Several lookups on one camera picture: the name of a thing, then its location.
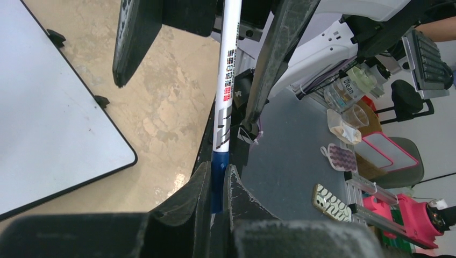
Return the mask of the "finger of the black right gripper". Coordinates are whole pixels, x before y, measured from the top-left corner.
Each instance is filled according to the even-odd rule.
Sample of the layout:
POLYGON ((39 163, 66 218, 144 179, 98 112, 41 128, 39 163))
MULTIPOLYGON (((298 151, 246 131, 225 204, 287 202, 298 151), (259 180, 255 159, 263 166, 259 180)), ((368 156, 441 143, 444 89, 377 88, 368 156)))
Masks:
POLYGON ((115 85, 128 83, 163 25, 208 37, 216 12, 217 1, 122 1, 112 65, 115 85))
POLYGON ((320 1, 288 0, 277 7, 259 53, 246 107, 244 123, 259 119, 272 87, 288 68, 287 54, 300 40, 320 1))

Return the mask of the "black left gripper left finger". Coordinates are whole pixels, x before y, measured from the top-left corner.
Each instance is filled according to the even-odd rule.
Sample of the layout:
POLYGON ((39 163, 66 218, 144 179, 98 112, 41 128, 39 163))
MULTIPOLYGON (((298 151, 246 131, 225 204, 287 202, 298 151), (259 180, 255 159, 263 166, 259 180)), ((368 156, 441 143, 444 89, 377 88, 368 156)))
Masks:
POLYGON ((208 257, 210 181, 205 162, 149 212, 19 218, 1 234, 1 257, 208 257))

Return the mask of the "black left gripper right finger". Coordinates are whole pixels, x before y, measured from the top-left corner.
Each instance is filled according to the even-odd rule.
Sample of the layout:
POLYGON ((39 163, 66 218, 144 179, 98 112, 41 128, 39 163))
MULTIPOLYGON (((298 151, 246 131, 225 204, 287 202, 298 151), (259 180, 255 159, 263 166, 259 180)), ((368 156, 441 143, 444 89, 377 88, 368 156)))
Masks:
POLYGON ((226 257, 383 257, 359 224, 280 220, 242 184, 234 165, 226 168, 224 205, 228 218, 226 257))

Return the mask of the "white blue whiteboard marker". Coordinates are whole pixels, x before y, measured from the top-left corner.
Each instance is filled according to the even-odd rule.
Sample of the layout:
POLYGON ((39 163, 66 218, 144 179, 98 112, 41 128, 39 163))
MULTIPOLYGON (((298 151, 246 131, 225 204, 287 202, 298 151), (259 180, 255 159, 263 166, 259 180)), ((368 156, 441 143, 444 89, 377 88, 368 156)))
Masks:
POLYGON ((241 0, 224 1, 211 158, 211 213, 222 212, 225 169, 229 164, 232 94, 241 17, 241 0))

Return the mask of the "black framed whiteboard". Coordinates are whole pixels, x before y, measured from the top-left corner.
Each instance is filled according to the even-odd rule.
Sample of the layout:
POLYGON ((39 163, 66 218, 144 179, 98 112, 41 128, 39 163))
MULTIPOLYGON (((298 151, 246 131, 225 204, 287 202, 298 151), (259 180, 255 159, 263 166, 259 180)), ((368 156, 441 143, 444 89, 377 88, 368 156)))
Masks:
POLYGON ((1 1, 1 219, 137 154, 23 1, 1 1))

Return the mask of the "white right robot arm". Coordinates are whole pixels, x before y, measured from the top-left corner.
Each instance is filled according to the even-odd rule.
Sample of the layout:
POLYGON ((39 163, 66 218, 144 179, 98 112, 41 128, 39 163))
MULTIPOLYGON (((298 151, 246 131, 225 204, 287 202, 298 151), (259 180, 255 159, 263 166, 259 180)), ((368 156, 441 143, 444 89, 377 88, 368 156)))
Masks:
POLYGON ((234 55, 243 27, 260 32, 274 15, 260 50, 246 120, 258 120, 266 100, 301 78, 313 79, 354 57, 391 47, 430 7, 430 1, 122 1, 112 66, 123 87, 162 25, 207 37, 222 31, 215 121, 228 126, 234 55))

